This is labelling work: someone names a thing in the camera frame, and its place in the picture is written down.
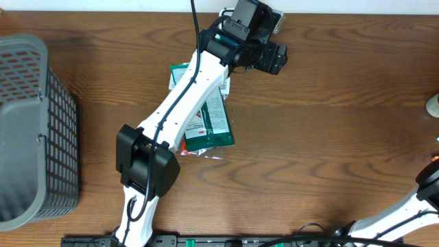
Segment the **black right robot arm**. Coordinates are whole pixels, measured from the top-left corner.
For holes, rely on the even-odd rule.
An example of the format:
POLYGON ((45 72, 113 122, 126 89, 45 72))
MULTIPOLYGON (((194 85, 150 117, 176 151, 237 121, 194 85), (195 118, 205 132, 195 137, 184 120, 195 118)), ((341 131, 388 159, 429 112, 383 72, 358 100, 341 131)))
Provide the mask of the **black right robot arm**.
POLYGON ((349 237, 393 242, 424 226, 438 223, 438 160, 416 177, 417 187, 396 204, 353 222, 349 237))

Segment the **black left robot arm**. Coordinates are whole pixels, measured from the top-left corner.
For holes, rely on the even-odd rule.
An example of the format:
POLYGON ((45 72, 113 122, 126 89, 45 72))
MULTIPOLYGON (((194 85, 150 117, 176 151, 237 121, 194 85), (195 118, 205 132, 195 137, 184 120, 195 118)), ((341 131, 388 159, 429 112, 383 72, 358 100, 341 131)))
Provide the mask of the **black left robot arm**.
POLYGON ((287 63, 287 47, 270 41, 285 22, 280 10, 239 0, 230 16, 206 30, 195 28, 196 50, 181 80, 136 128, 123 125, 116 137, 116 170, 125 196, 112 246, 145 246, 162 198, 175 183, 176 153, 191 118, 237 67, 276 75, 287 63))

